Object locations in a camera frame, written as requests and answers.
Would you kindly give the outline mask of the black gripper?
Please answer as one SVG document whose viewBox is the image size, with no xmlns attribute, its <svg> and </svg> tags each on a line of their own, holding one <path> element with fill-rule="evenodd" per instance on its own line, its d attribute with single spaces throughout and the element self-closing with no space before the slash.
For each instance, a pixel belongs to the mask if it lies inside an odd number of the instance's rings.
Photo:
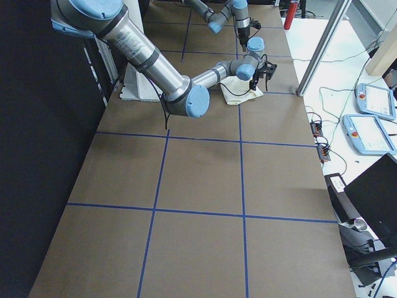
<svg viewBox="0 0 397 298">
<path fill-rule="evenodd" d="M 261 23 L 258 20 L 254 20 L 253 18 L 245 18 L 243 20 L 236 21 L 238 40 L 243 52 L 247 51 L 247 44 L 251 36 L 252 27 L 260 30 Z"/>
<path fill-rule="evenodd" d="M 259 79 L 265 79 L 266 81 L 271 80 L 276 69 L 277 69 L 276 64 L 271 63 L 269 61 L 264 62 L 262 67 L 258 68 L 255 71 L 255 73 L 252 77 L 252 80 L 250 80 L 250 82 L 249 82 L 250 90 L 253 90 L 253 91 L 256 90 Z"/>
</svg>

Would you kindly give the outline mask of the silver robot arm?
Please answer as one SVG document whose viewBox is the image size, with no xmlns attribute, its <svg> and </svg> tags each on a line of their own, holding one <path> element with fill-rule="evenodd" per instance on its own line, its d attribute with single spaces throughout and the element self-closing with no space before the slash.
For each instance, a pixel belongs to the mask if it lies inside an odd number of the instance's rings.
<svg viewBox="0 0 397 298">
<path fill-rule="evenodd" d="M 220 33 L 232 20 L 234 33 L 244 52 L 247 50 L 249 39 L 255 36 L 255 34 L 251 35 L 251 28 L 261 30 L 261 23 L 249 15 L 247 1 L 226 1 L 220 12 L 216 12 L 208 4 L 199 0 L 186 0 L 181 3 L 200 15 L 214 34 Z"/>
<path fill-rule="evenodd" d="M 268 61 L 264 40 L 250 34 L 251 28 L 259 30 L 261 24 L 249 16 L 247 1 L 226 1 L 220 12 L 202 1 L 185 4 L 200 14 L 215 34 L 232 19 L 243 58 L 221 61 L 194 78 L 182 75 L 130 19 L 123 1 L 51 1 L 51 22 L 56 31 L 98 38 L 118 51 L 163 92 L 159 100 L 165 115 L 199 118 L 210 106 L 210 87 L 235 76 L 247 81 L 254 91 L 260 79 L 273 77 L 277 66 Z"/>
</svg>

